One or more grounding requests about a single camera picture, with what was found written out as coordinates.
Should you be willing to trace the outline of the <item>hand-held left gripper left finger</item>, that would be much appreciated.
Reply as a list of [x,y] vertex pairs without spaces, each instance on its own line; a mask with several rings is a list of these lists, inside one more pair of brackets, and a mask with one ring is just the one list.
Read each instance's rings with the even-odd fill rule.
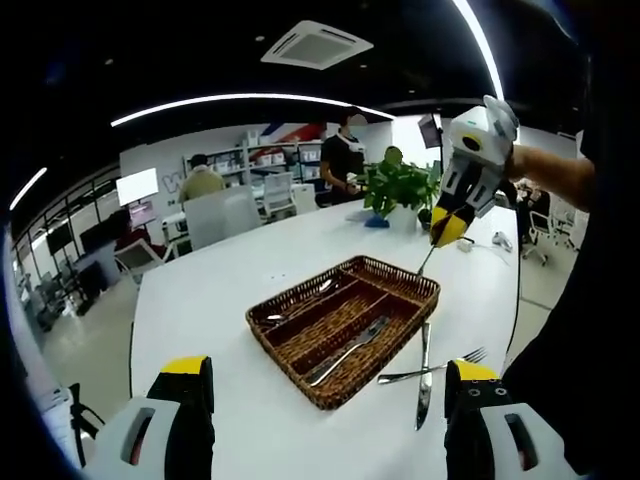
[[88,479],[210,479],[215,430],[213,368],[206,355],[164,366],[97,433]]

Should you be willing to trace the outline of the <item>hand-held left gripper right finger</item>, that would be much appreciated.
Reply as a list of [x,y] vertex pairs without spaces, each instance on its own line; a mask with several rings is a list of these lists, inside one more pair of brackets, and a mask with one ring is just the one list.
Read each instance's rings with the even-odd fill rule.
[[514,402],[491,369],[447,364],[444,438],[449,479],[576,479],[561,436],[528,404]]

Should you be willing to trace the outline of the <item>person's right hand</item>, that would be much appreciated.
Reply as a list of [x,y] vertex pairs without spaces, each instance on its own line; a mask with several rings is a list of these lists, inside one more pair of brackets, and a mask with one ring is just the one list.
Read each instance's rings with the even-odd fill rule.
[[523,145],[513,145],[504,163],[504,178],[516,183],[527,175],[527,159],[529,148]]

